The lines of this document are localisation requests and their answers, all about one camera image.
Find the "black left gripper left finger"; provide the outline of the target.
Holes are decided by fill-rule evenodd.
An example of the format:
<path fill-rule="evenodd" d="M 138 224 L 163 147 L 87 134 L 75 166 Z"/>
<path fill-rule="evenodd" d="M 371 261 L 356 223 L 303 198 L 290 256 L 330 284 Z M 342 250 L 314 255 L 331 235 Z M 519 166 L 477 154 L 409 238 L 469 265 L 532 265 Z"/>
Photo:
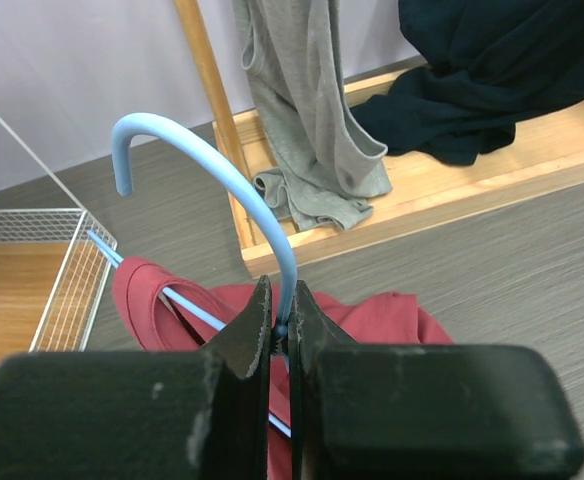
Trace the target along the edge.
<path fill-rule="evenodd" d="M 0 361 L 0 479 L 263 479 L 272 287 L 191 352 Z"/>

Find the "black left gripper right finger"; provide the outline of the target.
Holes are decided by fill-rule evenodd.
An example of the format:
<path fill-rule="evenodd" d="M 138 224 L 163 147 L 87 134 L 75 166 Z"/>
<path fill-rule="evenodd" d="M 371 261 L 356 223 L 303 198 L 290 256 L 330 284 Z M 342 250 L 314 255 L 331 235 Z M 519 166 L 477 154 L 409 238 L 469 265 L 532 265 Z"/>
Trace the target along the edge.
<path fill-rule="evenodd" d="M 299 282 L 288 324 L 296 479 L 571 479 L 584 437 L 516 345 L 354 341 Z"/>

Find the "light blue hanger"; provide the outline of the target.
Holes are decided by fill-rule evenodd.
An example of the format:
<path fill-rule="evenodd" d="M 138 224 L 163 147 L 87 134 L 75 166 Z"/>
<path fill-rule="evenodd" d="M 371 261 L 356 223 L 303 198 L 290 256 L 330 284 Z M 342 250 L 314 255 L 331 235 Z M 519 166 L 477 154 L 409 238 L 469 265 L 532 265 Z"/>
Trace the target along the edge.
<path fill-rule="evenodd" d="M 134 191 L 130 144 L 137 135 L 156 137 L 188 155 L 218 180 L 256 221 L 275 254 L 282 275 L 280 300 L 272 329 L 274 344 L 281 348 L 287 342 L 298 268 L 287 236 L 270 208 L 244 175 L 219 151 L 188 128 L 152 113 L 128 114 L 113 127 L 112 165 L 116 190 L 120 195 L 129 196 Z"/>

